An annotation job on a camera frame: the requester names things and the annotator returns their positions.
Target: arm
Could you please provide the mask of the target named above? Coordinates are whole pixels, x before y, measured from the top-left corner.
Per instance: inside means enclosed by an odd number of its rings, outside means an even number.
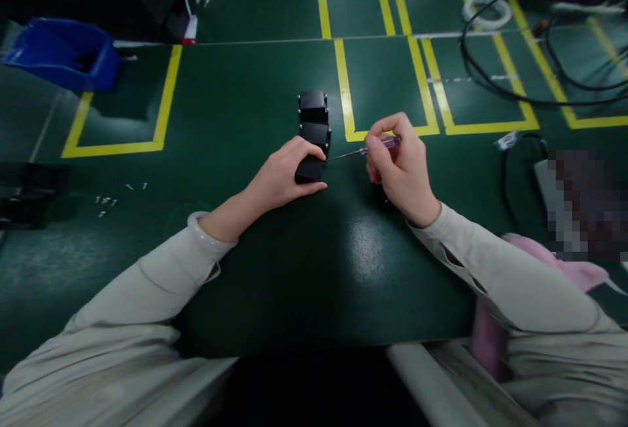
[[[403,138],[392,153],[378,139],[390,130]],[[558,272],[436,200],[425,145],[405,114],[375,123],[367,142],[371,180],[382,182],[413,233],[483,298],[502,325],[532,332],[616,328],[589,296]]]
[[[322,150],[300,137],[272,154],[248,187],[211,213],[194,213],[188,226],[140,258],[89,301],[64,331],[44,343],[7,376],[6,396],[41,381],[38,389],[147,355],[176,356],[176,331],[166,326],[200,286],[219,273],[217,262],[262,214],[327,187],[297,185],[294,172]]]

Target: pixelated area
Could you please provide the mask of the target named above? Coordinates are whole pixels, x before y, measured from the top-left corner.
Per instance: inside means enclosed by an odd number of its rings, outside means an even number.
[[[602,154],[554,150],[547,182],[540,183],[548,208],[548,230],[562,260],[626,260],[626,183],[617,179]]]

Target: sleeve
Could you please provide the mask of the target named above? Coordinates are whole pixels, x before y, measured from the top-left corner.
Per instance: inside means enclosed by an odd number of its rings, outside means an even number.
[[[235,243],[207,235],[193,213],[188,226],[122,272],[65,327],[75,332],[89,326],[163,323],[174,318],[210,279],[218,276],[218,261]]]
[[[445,204],[429,227],[408,224],[509,329],[536,333],[619,329],[597,303],[560,273]]]
[[[190,215],[183,231],[117,276],[61,334],[17,364],[5,379],[3,404],[9,402],[7,394],[27,386],[23,396],[51,396],[55,387],[123,363],[139,367],[150,360],[177,360],[170,346],[178,332],[165,323],[218,276],[217,262],[237,244],[204,233],[197,221],[205,214]]]

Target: green table surface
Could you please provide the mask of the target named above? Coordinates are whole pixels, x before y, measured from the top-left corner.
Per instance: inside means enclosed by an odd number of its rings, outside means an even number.
[[[347,141],[353,132],[345,131],[343,121],[334,47],[339,40],[357,131],[397,111],[406,111],[416,126],[427,125],[400,10],[395,0],[388,2],[395,31],[390,36],[379,0],[327,0],[330,40],[323,39],[318,0],[210,0],[200,12],[198,44],[183,48],[164,147],[156,152],[62,159],[81,93],[0,68],[0,160],[28,160],[35,153],[38,162],[73,166],[46,228],[7,232],[0,243],[0,373],[181,229],[188,213],[211,210],[242,190],[268,155],[298,133],[300,91],[327,92],[332,155],[358,148],[359,142]],[[405,3],[414,33],[461,29],[462,0]],[[533,23],[543,14],[526,15]],[[621,50],[625,27],[612,20],[601,25]],[[502,38],[525,91],[551,99],[515,22]],[[594,83],[621,78],[584,20],[558,27],[554,38],[577,77]],[[431,45],[456,125],[522,121],[517,103],[466,80],[455,37],[433,37]],[[427,71],[425,47],[417,46]],[[473,38],[470,46],[491,75],[506,74],[490,37]],[[152,140],[171,47],[123,54],[138,60],[125,63],[113,93],[95,94],[79,147]],[[512,231],[500,197],[502,156],[493,144],[507,129],[447,134],[432,73],[426,76],[438,124],[438,134],[423,137],[434,193],[492,232]],[[563,89],[572,99],[591,98]],[[575,109],[579,119],[625,113],[625,102]],[[558,109],[535,107],[533,114],[550,148],[602,150],[618,177],[626,177],[625,126],[570,128]],[[513,204],[526,234],[546,242],[545,210],[530,173],[535,149],[522,145],[511,159]],[[469,335],[473,293],[416,241],[398,211],[378,200],[364,158],[326,164],[324,180],[326,191],[262,217],[242,236],[223,260],[220,278],[203,287],[175,321],[185,354],[232,356]],[[119,201],[98,218],[103,208],[96,196]],[[618,264],[603,265],[628,289]],[[607,288],[593,295],[618,322],[628,323],[628,299]]]

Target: white bracelet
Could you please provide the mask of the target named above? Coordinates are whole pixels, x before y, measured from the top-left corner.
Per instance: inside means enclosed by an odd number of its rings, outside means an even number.
[[[196,211],[188,216],[188,228],[192,230],[194,237],[205,246],[212,246],[214,248],[222,248],[224,250],[229,250],[234,248],[237,244],[237,239],[233,243],[225,243],[219,241],[218,239],[214,239],[209,234],[201,229],[198,225],[198,220],[203,216],[207,216],[209,213],[207,211]]]

